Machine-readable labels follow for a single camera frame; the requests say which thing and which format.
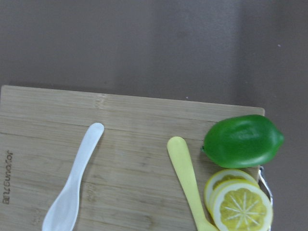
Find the white ceramic spoon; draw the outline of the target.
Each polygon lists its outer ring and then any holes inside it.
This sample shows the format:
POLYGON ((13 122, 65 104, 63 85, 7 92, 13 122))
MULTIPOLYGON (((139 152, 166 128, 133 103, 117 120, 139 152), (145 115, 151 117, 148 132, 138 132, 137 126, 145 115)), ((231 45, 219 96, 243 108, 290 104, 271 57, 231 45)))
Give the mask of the white ceramic spoon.
POLYGON ((103 132, 104 125, 101 123, 89 126, 81 141, 67 181, 44 218, 43 231, 71 231, 74 229, 79 212, 82 177, 103 132))

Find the yellow plastic knife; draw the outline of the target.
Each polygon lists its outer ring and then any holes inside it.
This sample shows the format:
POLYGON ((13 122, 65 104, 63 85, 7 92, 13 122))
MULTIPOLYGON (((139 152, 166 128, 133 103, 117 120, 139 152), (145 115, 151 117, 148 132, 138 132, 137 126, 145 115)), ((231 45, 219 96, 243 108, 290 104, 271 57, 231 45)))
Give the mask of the yellow plastic knife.
POLYGON ((178 136, 170 138, 167 142, 167 151, 186 196, 197 230, 216 231, 217 228, 205 217, 186 141, 178 136))

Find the bamboo cutting board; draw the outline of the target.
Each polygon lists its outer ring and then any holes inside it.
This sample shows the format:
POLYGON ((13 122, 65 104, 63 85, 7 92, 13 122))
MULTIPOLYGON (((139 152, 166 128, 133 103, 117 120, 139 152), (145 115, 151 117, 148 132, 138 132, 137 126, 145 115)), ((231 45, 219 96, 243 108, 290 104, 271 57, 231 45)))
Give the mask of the bamboo cutting board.
POLYGON ((88 127, 105 130, 83 175, 77 231, 193 231, 167 152, 188 144, 202 191, 219 171, 201 152, 218 121, 257 107, 3 86, 0 95, 0 228, 39 231, 88 127))

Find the back lemon slice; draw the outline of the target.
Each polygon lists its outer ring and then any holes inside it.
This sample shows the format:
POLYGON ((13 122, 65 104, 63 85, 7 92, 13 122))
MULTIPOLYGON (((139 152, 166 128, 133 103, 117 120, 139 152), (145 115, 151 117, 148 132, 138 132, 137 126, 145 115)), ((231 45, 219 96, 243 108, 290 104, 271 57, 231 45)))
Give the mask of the back lemon slice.
POLYGON ((249 184, 259 187, 257 181, 252 176, 239 169, 224 169, 215 173, 205 184, 204 195, 203 195, 205 206, 210 214, 212 212, 211 205, 213 204, 212 203, 213 200, 212 195, 214 195, 213 191, 221 183, 233 179, 247 180, 249 184))

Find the green plastic lime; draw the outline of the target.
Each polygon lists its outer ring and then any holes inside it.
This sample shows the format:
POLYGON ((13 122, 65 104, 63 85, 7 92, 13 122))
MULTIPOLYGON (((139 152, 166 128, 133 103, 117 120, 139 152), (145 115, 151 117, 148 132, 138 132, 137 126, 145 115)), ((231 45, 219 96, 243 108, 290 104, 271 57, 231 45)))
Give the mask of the green plastic lime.
POLYGON ((223 168, 255 167, 271 161, 283 142, 269 119, 245 115, 217 122, 205 135, 203 151, 223 168))

